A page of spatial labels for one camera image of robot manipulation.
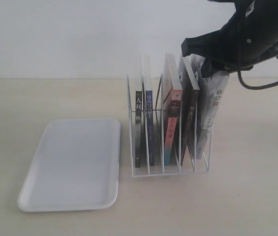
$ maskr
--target wall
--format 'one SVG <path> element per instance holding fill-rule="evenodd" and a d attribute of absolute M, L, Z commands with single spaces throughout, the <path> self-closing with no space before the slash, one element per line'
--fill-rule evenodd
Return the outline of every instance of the wall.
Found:
<path fill-rule="evenodd" d="M 185 37 L 219 29 L 233 4 L 206 0 L 0 0 L 0 78 L 115 78 L 134 75 L 149 53 L 152 75 Z M 278 60 L 249 77 L 278 77 Z"/>

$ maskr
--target white wire rack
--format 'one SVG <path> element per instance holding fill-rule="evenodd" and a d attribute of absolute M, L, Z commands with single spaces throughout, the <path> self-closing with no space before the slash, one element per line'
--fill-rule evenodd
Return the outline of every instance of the white wire rack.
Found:
<path fill-rule="evenodd" d="M 155 137 L 155 146 L 153 147 L 154 153 L 156 154 L 154 157 L 154 165 L 150 166 L 149 164 L 149 152 L 148 147 L 148 138 L 147 135 L 141 135 L 143 137 L 141 141 L 141 152 L 140 158 L 143 160 L 143 163 L 139 168 L 135 167 L 135 110 L 132 109 L 135 101 L 132 98 L 135 98 L 135 80 L 129 79 L 127 76 L 126 84 L 127 84 L 127 92 L 128 92 L 128 118 L 129 118 L 129 143 L 130 143 L 130 158 L 131 158 L 131 167 L 132 167 L 132 176 L 133 177 L 149 177 L 149 176 L 168 176 L 168 175 L 183 175 L 183 174 L 198 174 L 198 173 L 207 173 L 210 170 L 210 160 L 212 156 L 212 141 L 213 141 L 213 129 L 211 130 L 210 138 L 207 143 L 207 147 L 202 157 L 196 156 L 196 151 L 191 154 L 190 143 L 187 145 L 187 151 L 184 157 L 183 164 L 181 163 L 182 158 L 182 150 L 181 150 L 181 142 L 182 142 L 182 127 L 181 127 L 181 115 L 179 122 L 178 133 L 178 144 L 174 145 L 175 151 L 173 151 L 173 160 L 170 165 L 164 165 L 164 108 L 163 108 L 163 80 L 162 76 L 160 76 L 158 84 L 156 98 L 154 101 L 154 137 Z M 194 119 L 194 147 L 196 147 L 197 142 L 197 105 L 195 108 L 195 119 Z M 142 118 L 145 119 L 143 122 L 143 134 L 147 133 L 147 122 L 146 116 L 144 116 L 144 109 L 142 108 Z"/>

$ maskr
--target black cable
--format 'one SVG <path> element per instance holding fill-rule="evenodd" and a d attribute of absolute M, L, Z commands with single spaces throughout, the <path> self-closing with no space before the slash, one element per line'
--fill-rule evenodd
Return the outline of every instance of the black cable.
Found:
<path fill-rule="evenodd" d="M 241 65 L 241 26 L 244 22 L 244 18 L 241 20 L 241 23 L 239 24 L 238 26 L 238 40 L 239 40 L 239 52 L 238 52 L 238 57 L 239 57 L 239 60 L 238 60 L 238 70 L 237 70 L 237 75 L 238 75 L 238 79 L 239 79 L 239 82 L 241 83 L 241 85 L 247 89 L 250 89 L 250 90 L 262 90 L 262 89 L 269 89 L 269 88 L 273 88 L 275 86 L 278 86 L 278 81 L 276 82 L 273 82 L 273 83 L 270 83 L 270 84 L 267 84 L 267 85 L 261 85 L 261 86 L 249 86 L 247 85 L 244 81 L 243 81 L 243 78 L 242 78 L 242 65 Z"/>

